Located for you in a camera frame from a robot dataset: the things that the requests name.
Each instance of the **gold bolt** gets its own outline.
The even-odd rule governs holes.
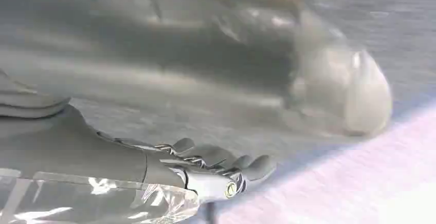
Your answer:
[[[237,186],[236,183],[231,181],[226,185],[226,197],[227,198],[232,198],[236,195],[237,193]]]

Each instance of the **pink surface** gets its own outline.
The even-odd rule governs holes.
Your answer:
[[[222,224],[436,223],[436,105],[226,209]]]

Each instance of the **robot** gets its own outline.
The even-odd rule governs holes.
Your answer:
[[[276,168],[113,138],[71,97],[319,137],[392,112],[370,54],[301,0],[0,0],[0,55],[0,223],[175,223]]]

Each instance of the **transparent crystal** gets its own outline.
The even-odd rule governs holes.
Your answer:
[[[80,182],[87,178],[75,177]],[[96,178],[87,181],[1,177],[0,223],[169,224],[198,211],[197,195],[182,188]],[[139,188],[123,188],[126,185]]]

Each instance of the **gray floor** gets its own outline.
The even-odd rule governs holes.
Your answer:
[[[367,45],[392,84],[395,117],[432,99],[436,91],[436,0],[306,0],[353,40]],[[262,130],[235,130],[223,123],[204,123],[178,114],[106,106],[74,100],[90,124],[120,137],[148,143],[190,137],[219,144],[237,154],[271,154],[287,162],[280,173],[292,173],[343,143],[300,139]]]

